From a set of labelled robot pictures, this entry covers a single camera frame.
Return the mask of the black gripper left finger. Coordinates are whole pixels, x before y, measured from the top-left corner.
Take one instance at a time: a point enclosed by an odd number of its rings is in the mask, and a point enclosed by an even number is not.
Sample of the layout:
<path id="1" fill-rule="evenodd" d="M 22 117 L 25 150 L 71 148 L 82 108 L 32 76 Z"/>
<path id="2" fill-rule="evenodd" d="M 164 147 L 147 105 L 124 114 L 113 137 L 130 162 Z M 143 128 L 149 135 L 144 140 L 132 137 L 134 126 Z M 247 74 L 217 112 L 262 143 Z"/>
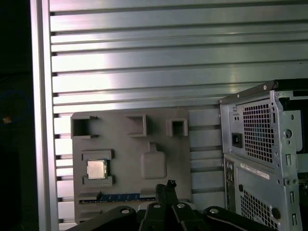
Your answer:
<path id="1" fill-rule="evenodd" d="M 167 213 L 169 185 L 158 184 L 155 202 L 144 212 L 123 205 L 76 225 L 77 231 L 163 231 Z"/>

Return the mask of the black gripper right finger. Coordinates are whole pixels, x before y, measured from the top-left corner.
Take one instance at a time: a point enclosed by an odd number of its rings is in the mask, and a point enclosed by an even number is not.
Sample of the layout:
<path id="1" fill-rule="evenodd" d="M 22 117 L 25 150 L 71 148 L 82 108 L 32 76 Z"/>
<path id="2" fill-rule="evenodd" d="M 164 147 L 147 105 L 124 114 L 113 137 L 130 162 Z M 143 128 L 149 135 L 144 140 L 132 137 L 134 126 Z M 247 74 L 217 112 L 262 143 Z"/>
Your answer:
<path id="1" fill-rule="evenodd" d="M 167 182 L 167 201 L 183 231 L 270 231 L 272 228 L 230 212 L 219 206 L 210 206 L 203 213 L 180 202 L 175 192 L 176 182 Z"/>

